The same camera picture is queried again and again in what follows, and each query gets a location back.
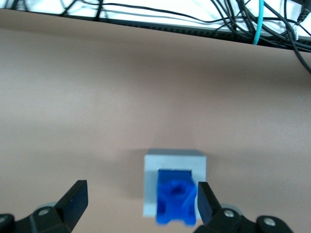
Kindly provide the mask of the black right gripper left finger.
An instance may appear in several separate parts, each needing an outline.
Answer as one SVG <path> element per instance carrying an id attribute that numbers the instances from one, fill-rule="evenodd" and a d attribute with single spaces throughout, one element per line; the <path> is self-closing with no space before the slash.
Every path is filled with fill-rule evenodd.
<path id="1" fill-rule="evenodd" d="M 54 205 L 35 210 L 14 224 L 16 233 L 70 233 L 88 206 L 86 180 L 78 180 Z"/>

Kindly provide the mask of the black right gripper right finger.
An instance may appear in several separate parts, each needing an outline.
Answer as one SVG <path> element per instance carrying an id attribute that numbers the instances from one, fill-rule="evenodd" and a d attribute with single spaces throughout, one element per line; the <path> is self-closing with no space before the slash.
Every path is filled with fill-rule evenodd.
<path id="1" fill-rule="evenodd" d="M 196 233 L 257 233 L 256 224 L 232 208 L 223 208 L 207 182 L 198 183 L 197 206 L 203 224 Z"/>

